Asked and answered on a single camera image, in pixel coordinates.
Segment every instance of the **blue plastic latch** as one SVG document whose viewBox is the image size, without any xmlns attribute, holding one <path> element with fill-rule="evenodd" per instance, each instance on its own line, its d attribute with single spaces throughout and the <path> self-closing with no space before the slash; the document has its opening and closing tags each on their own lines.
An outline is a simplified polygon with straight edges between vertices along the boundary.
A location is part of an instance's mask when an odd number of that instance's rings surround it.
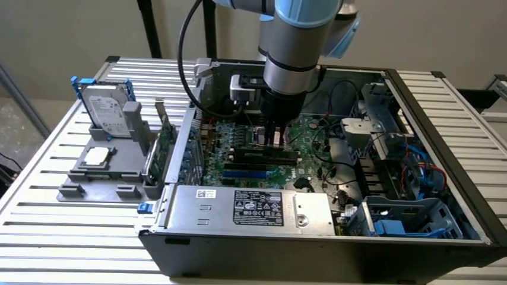
<svg viewBox="0 0 507 285">
<path fill-rule="evenodd" d="M 126 79 L 124 81 L 124 84 L 126 86 L 128 100 L 134 102 L 136 101 L 136 95 L 133 94 L 132 81 L 129 79 Z"/>
<path fill-rule="evenodd" d="M 152 214 L 153 205 L 148 203 L 140 203 L 137 206 L 137 214 Z"/>
<path fill-rule="evenodd" d="M 404 228 L 398 220 L 380 220 L 374 224 L 374 231 L 380 236 L 404 236 Z"/>
<path fill-rule="evenodd" d="M 81 80 L 78 80 L 78 84 L 94 84 L 94 78 L 81 78 Z"/>
</svg>

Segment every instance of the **gray floor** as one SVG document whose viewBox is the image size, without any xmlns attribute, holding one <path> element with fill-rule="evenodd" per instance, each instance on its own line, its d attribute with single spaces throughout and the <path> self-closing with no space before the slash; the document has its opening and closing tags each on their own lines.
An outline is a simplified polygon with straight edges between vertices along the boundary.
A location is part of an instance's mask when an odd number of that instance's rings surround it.
<svg viewBox="0 0 507 285">
<path fill-rule="evenodd" d="M 45 123 L 54 128 L 73 101 L 32 100 Z M 14 159 L 21 167 L 37 152 L 44 139 L 10 98 L 0 97 L 0 152 Z M 2 157 L 0 163 L 18 170 L 16 164 Z"/>
</svg>

